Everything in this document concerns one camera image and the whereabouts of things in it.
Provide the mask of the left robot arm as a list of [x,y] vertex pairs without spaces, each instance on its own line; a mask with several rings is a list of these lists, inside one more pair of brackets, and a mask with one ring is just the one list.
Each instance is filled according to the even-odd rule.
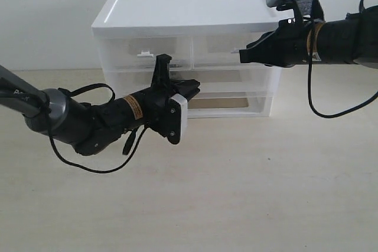
[[75,91],[39,90],[1,67],[1,105],[20,113],[33,132],[52,136],[83,156],[98,154],[126,133],[134,137],[141,126],[178,144],[187,120],[187,104],[200,92],[199,81],[177,80],[169,76],[167,68],[156,67],[149,87],[125,97],[112,96],[100,105],[74,99],[106,86],[97,83]]

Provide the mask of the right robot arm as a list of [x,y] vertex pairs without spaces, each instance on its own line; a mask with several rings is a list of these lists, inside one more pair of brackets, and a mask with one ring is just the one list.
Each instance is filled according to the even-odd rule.
[[345,19],[320,19],[296,25],[294,19],[279,22],[276,30],[239,50],[241,63],[290,68],[308,64],[359,64],[377,68],[377,7]]

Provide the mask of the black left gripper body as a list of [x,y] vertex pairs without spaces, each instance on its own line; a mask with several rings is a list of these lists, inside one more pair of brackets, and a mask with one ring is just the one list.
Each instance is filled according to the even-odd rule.
[[168,140],[181,140],[185,131],[185,98],[173,86],[170,90],[155,87],[147,94],[145,103],[148,127]]

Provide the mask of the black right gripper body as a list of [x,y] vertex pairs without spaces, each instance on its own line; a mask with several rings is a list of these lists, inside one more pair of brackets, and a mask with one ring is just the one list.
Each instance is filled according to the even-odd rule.
[[279,67],[290,68],[308,63],[307,37],[310,30],[310,21],[302,23],[297,23],[294,19],[279,21],[275,40]]

